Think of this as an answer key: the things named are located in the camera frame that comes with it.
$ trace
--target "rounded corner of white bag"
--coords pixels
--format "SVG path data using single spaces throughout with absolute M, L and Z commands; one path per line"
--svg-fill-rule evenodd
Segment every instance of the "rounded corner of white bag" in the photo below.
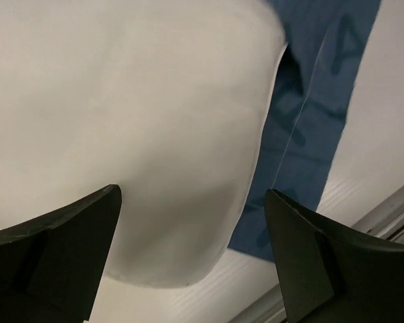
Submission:
M 106 274 L 200 281 L 244 207 L 284 49 L 262 0 L 0 1 L 0 227 L 119 184 Z

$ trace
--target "white fabric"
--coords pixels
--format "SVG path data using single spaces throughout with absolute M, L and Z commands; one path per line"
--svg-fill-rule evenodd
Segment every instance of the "white fabric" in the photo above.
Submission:
M 107 273 L 196 283 L 244 206 L 283 49 L 258 0 L 0 0 L 0 227 L 119 184 Z

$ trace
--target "white plastic bag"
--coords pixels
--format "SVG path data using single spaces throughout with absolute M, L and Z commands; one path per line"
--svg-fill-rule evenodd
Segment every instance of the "white plastic bag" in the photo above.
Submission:
M 0 228 L 119 184 L 106 272 L 196 283 L 244 206 L 283 50 L 258 0 L 1 0 Z

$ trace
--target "blue fabric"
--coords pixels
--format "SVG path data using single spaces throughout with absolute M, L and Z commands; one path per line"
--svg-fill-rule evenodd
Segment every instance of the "blue fabric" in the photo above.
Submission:
M 229 248 L 274 261 L 263 212 L 265 192 L 273 187 L 283 158 L 274 188 L 317 208 L 380 0 L 269 2 L 283 22 L 289 46 L 277 73 L 250 193 Z

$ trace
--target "white cloth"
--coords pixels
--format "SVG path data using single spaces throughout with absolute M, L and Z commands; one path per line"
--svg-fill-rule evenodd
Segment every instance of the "white cloth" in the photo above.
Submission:
M 106 272 L 196 283 L 244 206 L 283 50 L 259 0 L 0 0 L 0 228 L 119 184 Z

